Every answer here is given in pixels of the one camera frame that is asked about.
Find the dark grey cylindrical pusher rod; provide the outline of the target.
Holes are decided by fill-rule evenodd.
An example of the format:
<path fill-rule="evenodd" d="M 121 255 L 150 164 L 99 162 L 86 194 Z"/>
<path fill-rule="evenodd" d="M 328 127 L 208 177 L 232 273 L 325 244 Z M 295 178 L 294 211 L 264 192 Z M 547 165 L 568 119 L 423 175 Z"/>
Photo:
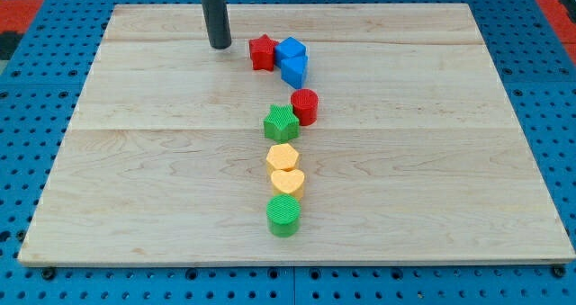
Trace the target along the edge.
<path fill-rule="evenodd" d="M 201 0 L 209 43 L 214 49 L 226 49 L 231 43 L 226 0 Z"/>

